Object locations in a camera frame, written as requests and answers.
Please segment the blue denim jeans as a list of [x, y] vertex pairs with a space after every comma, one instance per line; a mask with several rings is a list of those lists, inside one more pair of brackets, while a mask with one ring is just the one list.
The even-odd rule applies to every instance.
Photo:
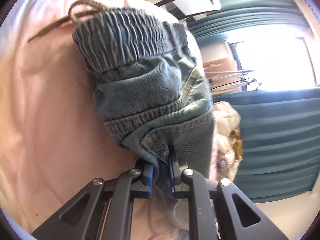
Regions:
[[77, 0], [88, 9], [52, 22], [35, 37], [71, 21], [73, 40], [94, 78], [97, 113], [121, 148], [154, 167], [153, 182], [169, 219], [188, 230], [188, 206], [169, 188], [169, 155], [208, 176], [214, 118], [202, 63], [189, 50], [183, 24], [160, 21], [144, 10], [109, 8]]

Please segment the pile of cream clothes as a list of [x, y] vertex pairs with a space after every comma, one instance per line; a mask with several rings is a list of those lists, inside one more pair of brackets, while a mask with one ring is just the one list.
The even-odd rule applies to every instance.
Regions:
[[231, 132], [240, 128], [241, 116], [230, 103], [220, 101], [214, 104], [214, 172], [217, 180], [233, 181], [242, 161], [236, 160], [232, 147]]

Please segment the mustard yellow garment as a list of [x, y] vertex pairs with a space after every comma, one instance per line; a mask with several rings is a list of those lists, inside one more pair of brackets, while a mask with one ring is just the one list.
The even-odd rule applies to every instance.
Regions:
[[236, 128], [231, 132], [232, 147], [235, 152], [236, 160], [240, 160], [243, 157], [243, 141], [241, 139], [240, 128]]

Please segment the pastel pink bed duvet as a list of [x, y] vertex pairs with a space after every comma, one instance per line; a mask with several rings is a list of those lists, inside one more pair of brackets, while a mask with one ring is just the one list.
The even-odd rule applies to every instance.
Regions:
[[[1, 239], [31, 233], [92, 179], [116, 178], [136, 155], [104, 128], [66, 23], [32, 40], [77, 0], [16, 0], [1, 25]], [[95, 0], [175, 18], [143, 0]]]

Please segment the dark teal right curtain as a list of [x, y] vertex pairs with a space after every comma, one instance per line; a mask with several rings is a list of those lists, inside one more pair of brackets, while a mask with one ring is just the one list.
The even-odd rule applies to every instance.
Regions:
[[244, 156], [235, 185], [255, 203], [312, 190], [319, 174], [319, 88], [217, 96], [240, 114]]

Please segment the dark teal curtain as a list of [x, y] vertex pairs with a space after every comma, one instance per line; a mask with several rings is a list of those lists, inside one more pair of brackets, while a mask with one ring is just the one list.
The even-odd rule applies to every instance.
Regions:
[[196, 39], [259, 25], [284, 24], [308, 30], [310, 25], [293, 0], [220, 0], [221, 9], [201, 20], [187, 19]]
[[240, 114], [244, 156], [235, 185], [255, 203], [312, 190], [319, 174], [319, 88], [217, 96]]

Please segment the beige hanging garment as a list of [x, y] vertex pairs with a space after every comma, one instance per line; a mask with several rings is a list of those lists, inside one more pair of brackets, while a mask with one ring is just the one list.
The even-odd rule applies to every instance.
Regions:
[[216, 87], [222, 87], [223, 85], [234, 85], [240, 83], [240, 77], [228, 77], [231, 72], [238, 71], [237, 62], [232, 57], [226, 57], [224, 59], [209, 61], [203, 64], [204, 72], [209, 80], [210, 88], [212, 89], [212, 95], [218, 96], [222, 94], [239, 92], [240, 87], [224, 88], [218, 91], [214, 91]]

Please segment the garment steamer stand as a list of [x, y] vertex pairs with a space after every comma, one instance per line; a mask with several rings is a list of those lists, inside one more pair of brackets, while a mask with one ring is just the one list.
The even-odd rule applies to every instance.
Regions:
[[206, 71], [205, 74], [213, 94], [257, 90], [262, 86], [255, 70]]

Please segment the dark teal left curtain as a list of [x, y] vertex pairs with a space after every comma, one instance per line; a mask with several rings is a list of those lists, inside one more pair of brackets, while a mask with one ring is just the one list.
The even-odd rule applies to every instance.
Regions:
[[196, 39], [259, 25], [284, 24], [308, 30], [310, 25], [293, 0], [220, 0], [221, 9], [201, 20], [187, 19]]

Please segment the white chair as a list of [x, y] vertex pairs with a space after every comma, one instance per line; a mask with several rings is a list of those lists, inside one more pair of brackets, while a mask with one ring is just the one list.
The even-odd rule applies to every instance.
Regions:
[[185, 16], [194, 16], [222, 8], [220, 0], [162, 0], [155, 6], [162, 7], [173, 3]]

